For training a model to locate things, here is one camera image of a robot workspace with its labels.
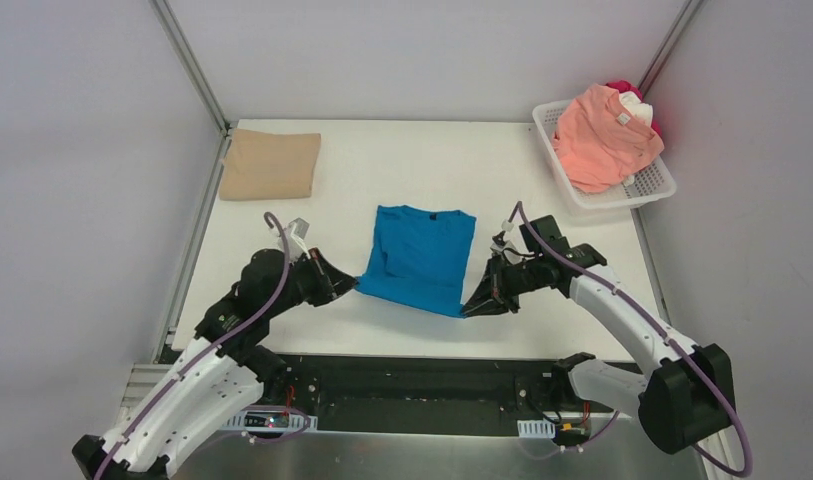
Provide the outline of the right controller board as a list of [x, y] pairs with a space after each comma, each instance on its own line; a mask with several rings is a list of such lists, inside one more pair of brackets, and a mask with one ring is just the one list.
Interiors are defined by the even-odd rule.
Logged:
[[592, 431], [587, 424], [554, 424], [548, 420], [518, 420], [518, 436], [525, 439], [548, 439], [557, 445], [577, 445], [589, 440]]

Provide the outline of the aluminium frame rail right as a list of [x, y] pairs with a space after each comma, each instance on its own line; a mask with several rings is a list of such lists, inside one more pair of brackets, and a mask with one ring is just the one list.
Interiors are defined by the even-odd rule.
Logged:
[[706, 0], [686, 0], [683, 2], [638, 84], [638, 88], [644, 96], [651, 90], [682, 37], [706, 4]]

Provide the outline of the left controller board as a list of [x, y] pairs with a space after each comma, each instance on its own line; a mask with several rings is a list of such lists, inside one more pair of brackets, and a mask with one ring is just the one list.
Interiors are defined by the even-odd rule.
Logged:
[[318, 429], [318, 418], [288, 407], [247, 408], [230, 417], [220, 431], [247, 431], [261, 434], [313, 432]]

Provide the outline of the magenta garment in basket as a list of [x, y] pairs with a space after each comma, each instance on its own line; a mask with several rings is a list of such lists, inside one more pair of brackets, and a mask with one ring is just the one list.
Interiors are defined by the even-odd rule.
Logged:
[[[635, 93], [636, 93], [636, 94], [637, 94], [637, 95], [638, 95], [638, 96], [639, 96], [639, 97], [640, 97], [640, 98], [643, 100], [643, 95], [642, 95], [642, 93], [640, 92], [640, 90], [639, 90], [639, 89], [638, 89], [636, 86], [634, 86], [632, 83], [630, 83], [629, 81], [626, 81], [626, 80], [616, 80], [616, 81], [611, 81], [611, 82], [607, 82], [607, 83], [606, 83], [606, 86], [607, 86], [607, 87], [609, 87], [609, 88], [612, 88], [612, 89], [616, 90], [616, 91], [617, 91], [619, 94], [620, 94], [620, 93], [622, 93], [622, 92], [626, 92], [626, 91], [633, 91], [633, 92], [635, 92]], [[651, 126], [650, 128], [651, 128], [651, 129], [652, 129], [652, 130], [653, 130], [653, 131], [654, 131], [654, 132], [655, 132], [657, 135], [662, 136], [662, 130], [661, 130], [661, 127], [660, 127], [660, 125], [657, 123], [657, 121], [655, 120], [655, 118], [653, 119], [653, 124], [652, 124], [652, 126]]]

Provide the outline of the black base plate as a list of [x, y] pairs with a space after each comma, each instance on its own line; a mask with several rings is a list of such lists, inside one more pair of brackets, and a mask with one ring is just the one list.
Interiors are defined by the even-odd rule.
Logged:
[[560, 360], [277, 355], [288, 366], [282, 401], [242, 410], [293, 407], [324, 432], [511, 437], [518, 420], [578, 422], [609, 410], [553, 400]]

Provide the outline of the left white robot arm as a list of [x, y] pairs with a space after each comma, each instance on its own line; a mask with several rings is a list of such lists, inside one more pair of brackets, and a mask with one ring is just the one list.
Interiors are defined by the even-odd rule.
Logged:
[[316, 248], [294, 260], [279, 249], [254, 253], [142, 402], [105, 434], [77, 441], [72, 455], [84, 477], [169, 479], [242, 409], [282, 401], [288, 366], [261, 344], [271, 320], [302, 304], [329, 304], [357, 284]]

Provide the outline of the controller board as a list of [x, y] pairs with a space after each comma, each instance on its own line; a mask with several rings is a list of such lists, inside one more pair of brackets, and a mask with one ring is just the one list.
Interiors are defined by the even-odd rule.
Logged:
[[261, 434], [313, 432], [318, 429], [318, 418], [288, 407], [247, 408], [230, 417], [220, 431], [247, 431]]
[[518, 420], [518, 436], [525, 439], [548, 439], [557, 445], [577, 445], [589, 440], [592, 431], [587, 424], [554, 424], [548, 420]]

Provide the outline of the folded beige t shirt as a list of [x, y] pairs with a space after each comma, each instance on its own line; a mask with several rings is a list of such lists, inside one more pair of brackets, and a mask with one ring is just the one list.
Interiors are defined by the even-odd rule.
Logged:
[[223, 159], [222, 201], [308, 198], [322, 144], [319, 133], [237, 129]]

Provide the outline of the aluminium frame rail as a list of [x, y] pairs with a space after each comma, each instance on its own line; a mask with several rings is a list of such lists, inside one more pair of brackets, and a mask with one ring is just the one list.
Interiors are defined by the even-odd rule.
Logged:
[[227, 136], [231, 122], [227, 119], [196, 55], [183, 31], [171, 4], [167, 0], [150, 0], [157, 20], [170, 42], [195, 92], [221, 136]]
[[644, 96], [651, 90], [682, 37], [706, 4], [706, 0], [686, 0], [683, 2], [638, 84], [638, 88]]

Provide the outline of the white garment in basket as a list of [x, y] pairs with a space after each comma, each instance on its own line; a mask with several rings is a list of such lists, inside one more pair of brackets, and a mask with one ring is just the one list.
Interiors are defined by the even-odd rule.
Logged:
[[626, 91], [619, 94], [621, 105], [637, 120], [651, 127], [654, 119], [653, 106], [645, 103], [635, 92]]

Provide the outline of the blue t shirt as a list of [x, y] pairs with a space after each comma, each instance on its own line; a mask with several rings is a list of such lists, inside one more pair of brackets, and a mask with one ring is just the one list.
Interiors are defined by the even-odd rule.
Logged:
[[476, 218], [461, 210], [382, 206], [357, 291], [396, 304], [461, 318]]

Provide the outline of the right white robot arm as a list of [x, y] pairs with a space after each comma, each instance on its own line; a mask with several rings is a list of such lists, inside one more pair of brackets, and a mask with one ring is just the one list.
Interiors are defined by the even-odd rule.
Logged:
[[674, 454], [733, 427], [736, 411], [732, 365], [718, 345], [702, 346], [655, 317], [630, 294], [589, 244], [572, 246], [551, 216], [520, 225], [526, 249], [508, 239], [502, 224], [465, 317], [516, 313], [524, 294], [560, 292], [592, 315], [623, 346], [638, 370], [631, 373], [581, 352], [556, 362], [551, 400], [565, 410], [593, 401], [636, 419], [661, 451]]

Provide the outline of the salmon pink t shirt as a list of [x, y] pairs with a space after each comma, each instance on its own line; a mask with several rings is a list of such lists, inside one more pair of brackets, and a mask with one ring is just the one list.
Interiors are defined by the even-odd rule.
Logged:
[[571, 101], [551, 144], [570, 183], [588, 194], [623, 183], [665, 149], [662, 137], [621, 105], [619, 93], [601, 84]]

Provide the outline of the white plastic basket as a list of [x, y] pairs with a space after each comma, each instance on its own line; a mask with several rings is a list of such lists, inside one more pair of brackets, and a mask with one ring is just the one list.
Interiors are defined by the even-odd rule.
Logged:
[[569, 104], [569, 100], [560, 100], [537, 105], [532, 110], [532, 118], [548, 170], [560, 198], [572, 215], [582, 218], [613, 215], [676, 193], [676, 182], [660, 157], [636, 173], [632, 180], [625, 180], [604, 192], [588, 194], [574, 187], [551, 144], [557, 121]]

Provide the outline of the aluminium frame rail left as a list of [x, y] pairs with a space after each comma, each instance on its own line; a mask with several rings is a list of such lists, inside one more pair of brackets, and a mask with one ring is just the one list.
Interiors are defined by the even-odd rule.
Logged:
[[196, 55], [183, 31], [171, 4], [167, 0], [150, 0], [157, 20], [170, 42], [195, 92], [221, 136], [227, 136], [231, 122], [227, 119]]

